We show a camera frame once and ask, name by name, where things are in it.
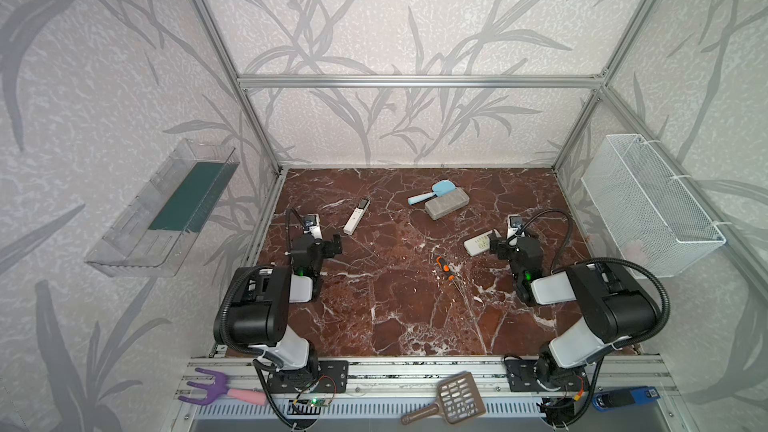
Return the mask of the white remote control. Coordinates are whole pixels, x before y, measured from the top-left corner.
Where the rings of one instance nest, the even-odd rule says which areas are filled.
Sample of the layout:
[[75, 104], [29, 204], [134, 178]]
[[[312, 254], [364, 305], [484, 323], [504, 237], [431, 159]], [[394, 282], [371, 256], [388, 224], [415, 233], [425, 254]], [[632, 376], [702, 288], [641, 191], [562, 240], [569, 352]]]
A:
[[499, 238], [499, 233], [495, 229], [492, 229], [488, 232], [467, 239], [463, 243], [463, 246], [471, 257], [475, 257], [477, 255], [488, 252], [490, 250], [491, 242]]

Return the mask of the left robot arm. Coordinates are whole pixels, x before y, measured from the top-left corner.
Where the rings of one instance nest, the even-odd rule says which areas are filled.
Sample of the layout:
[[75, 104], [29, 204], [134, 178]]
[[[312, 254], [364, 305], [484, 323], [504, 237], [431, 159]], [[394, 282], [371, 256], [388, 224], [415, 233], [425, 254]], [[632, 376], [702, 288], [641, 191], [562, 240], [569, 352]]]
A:
[[330, 394], [346, 390], [349, 363], [321, 360], [312, 342], [288, 324], [292, 304], [319, 299], [323, 262], [341, 252], [337, 234], [330, 240], [304, 234], [289, 246], [288, 264], [235, 271], [214, 322], [214, 339], [251, 356], [254, 368], [265, 378], [267, 391]]

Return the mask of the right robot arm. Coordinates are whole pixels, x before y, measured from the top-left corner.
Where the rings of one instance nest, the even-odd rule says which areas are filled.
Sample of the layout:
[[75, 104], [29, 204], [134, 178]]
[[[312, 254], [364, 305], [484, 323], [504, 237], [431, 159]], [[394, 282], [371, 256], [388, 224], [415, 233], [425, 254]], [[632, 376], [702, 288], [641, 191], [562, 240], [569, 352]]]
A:
[[581, 313], [566, 332], [540, 348], [537, 358], [503, 358], [513, 392], [586, 388], [587, 365], [654, 337], [670, 318], [671, 300], [663, 284], [634, 262], [598, 257], [545, 276], [543, 251], [534, 237], [502, 239], [493, 232], [489, 251], [508, 263], [516, 294], [525, 305], [573, 302]]

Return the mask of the slim white remote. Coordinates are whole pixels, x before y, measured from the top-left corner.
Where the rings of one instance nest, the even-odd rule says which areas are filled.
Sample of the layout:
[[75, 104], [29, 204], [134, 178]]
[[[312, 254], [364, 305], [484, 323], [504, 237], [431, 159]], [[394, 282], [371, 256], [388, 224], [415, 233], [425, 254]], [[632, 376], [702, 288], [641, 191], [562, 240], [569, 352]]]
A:
[[350, 215], [348, 221], [346, 222], [343, 232], [347, 235], [352, 235], [355, 230], [357, 229], [363, 215], [367, 211], [368, 207], [370, 205], [370, 199], [369, 198], [362, 198], [358, 205], [353, 210], [352, 214]]

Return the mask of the grey stone block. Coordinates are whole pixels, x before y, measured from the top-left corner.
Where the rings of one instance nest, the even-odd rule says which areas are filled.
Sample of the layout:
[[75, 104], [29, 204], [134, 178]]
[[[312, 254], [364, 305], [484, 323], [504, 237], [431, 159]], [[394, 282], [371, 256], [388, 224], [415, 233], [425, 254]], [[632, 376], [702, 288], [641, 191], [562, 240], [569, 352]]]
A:
[[462, 188], [456, 188], [440, 197], [426, 202], [425, 211], [429, 217], [437, 221], [465, 206], [470, 202], [470, 197]]

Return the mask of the brown slotted scoop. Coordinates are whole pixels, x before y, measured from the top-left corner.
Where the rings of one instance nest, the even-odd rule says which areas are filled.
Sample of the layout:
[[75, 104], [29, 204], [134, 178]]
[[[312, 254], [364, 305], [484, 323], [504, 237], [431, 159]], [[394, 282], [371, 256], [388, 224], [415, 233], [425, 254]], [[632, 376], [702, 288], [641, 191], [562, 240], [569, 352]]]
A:
[[440, 382], [433, 404], [402, 416], [402, 425], [441, 416], [448, 424], [456, 425], [484, 415], [487, 412], [473, 375], [463, 372]]

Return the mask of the purple pink garden fork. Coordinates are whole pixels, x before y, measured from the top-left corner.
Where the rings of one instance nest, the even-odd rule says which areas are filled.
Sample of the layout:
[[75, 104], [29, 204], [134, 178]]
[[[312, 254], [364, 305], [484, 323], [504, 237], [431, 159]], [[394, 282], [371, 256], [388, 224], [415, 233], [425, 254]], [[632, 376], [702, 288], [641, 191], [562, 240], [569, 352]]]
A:
[[202, 384], [198, 382], [188, 381], [187, 382], [188, 386], [195, 389], [203, 390], [205, 392], [205, 397], [201, 399], [196, 399], [196, 398], [187, 397], [187, 396], [180, 396], [178, 400], [181, 402], [185, 402], [185, 403], [189, 403], [197, 406], [207, 406], [207, 405], [211, 405], [220, 397], [226, 396], [232, 399], [239, 400], [241, 402], [245, 402], [245, 403], [249, 403], [257, 406], [264, 406], [267, 404], [267, 397], [264, 392], [231, 388], [228, 385], [229, 377], [227, 374], [223, 372], [200, 368], [200, 367], [197, 367], [195, 371], [198, 373], [202, 373], [204, 375], [210, 376], [212, 378], [212, 382], [209, 384]]

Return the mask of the blue black device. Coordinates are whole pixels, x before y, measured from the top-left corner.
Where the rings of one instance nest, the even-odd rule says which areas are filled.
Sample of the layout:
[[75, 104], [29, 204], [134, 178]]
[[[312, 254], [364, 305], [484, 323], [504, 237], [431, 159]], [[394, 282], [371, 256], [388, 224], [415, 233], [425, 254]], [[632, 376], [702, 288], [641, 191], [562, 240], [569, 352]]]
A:
[[592, 399], [592, 405], [600, 412], [607, 412], [623, 407], [651, 404], [659, 399], [660, 393], [655, 387], [640, 386], [597, 393]]

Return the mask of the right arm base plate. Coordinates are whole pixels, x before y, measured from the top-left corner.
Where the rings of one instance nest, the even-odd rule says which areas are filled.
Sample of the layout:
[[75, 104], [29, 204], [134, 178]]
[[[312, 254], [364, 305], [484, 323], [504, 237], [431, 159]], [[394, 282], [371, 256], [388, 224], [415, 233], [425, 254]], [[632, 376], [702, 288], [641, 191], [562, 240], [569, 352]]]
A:
[[511, 392], [578, 395], [587, 391], [589, 379], [583, 366], [563, 369], [547, 358], [523, 359], [515, 355], [502, 358]]

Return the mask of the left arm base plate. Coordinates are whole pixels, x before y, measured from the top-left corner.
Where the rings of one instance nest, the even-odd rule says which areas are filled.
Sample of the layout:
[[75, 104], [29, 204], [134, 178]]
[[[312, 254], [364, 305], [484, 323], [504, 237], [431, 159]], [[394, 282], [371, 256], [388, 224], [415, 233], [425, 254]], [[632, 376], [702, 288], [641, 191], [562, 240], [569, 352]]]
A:
[[298, 393], [307, 389], [314, 393], [344, 393], [349, 366], [345, 360], [319, 360], [302, 369], [270, 373], [267, 388], [273, 394]]

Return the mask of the clear plastic wall shelf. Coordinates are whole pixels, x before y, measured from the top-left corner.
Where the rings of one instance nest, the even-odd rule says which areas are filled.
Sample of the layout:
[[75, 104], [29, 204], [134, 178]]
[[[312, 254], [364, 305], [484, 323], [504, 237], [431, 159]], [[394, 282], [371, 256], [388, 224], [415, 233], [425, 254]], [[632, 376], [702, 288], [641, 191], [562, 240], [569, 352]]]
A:
[[233, 146], [181, 140], [85, 263], [112, 278], [175, 276], [239, 165]]

